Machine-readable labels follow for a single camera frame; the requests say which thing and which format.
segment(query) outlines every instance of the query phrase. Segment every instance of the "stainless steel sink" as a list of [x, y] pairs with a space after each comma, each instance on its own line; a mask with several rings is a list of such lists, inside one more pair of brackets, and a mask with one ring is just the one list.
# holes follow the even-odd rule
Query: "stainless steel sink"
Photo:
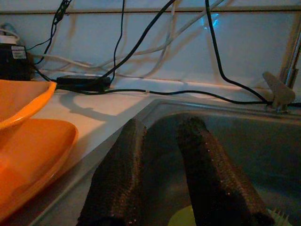
[[[149, 158], [147, 153], [155, 156], [147, 161], [143, 173], [143, 226], [166, 226], [173, 214], [190, 205], [182, 156], [174, 139], [176, 118], [182, 113], [201, 117], [249, 176], [267, 207], [282, 210], [293, 225], [300, 225], [301, 116], [157, 100], [136, 115], [148, 127], [144, 159]], [[101, 161], [97, 154], [108, 151], [118, 134], [31, 203], [32, 225], [76, 225], [91, 177]], [[47, 202], [48, 208], [40, 213], [37, 206]]]

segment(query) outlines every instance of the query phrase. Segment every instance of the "label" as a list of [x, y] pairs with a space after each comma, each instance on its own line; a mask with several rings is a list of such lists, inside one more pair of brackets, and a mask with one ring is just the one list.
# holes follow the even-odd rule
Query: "label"
[[13, 52], [14, 59], [26, 59], [26, 52], [24, 46], [12, 46], [11, 50]]

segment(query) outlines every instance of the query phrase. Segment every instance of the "grout line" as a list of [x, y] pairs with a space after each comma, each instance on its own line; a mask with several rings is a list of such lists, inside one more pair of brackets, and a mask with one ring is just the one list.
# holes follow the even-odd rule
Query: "grout line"
[[[159, 8], [128, 8], [125, 13], [157, 13]], [[204, 7], [179, 8], [177, 13], [199, 13], [204, 11]], [[301, 6], [266, 6], [266, 7], [217, 7], [212, 12], [300, 12]], [[68, 14], [115, 14], [120, 13], [117, 8], [111, 9], [72, 9]], [[2, 11], [0, 15], [28, 15], [28, 14], [54, 14], [55, 10], [17, 10], [17, 11]]]

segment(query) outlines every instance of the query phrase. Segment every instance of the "orange plate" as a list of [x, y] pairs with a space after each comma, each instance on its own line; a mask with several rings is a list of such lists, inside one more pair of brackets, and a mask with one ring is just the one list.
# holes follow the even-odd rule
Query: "orange plate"
[[78, 131], [66, 121], [28, 119], [0, 149], [0, 222], [42, 188], [67, 160]]

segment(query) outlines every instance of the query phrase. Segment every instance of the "orange bowl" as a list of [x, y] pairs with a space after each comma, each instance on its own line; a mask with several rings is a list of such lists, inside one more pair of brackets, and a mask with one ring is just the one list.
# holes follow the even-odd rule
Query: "orange bowl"
[[55, 87], [55, 82], [0, 80], [0, 149], [46, 105]]

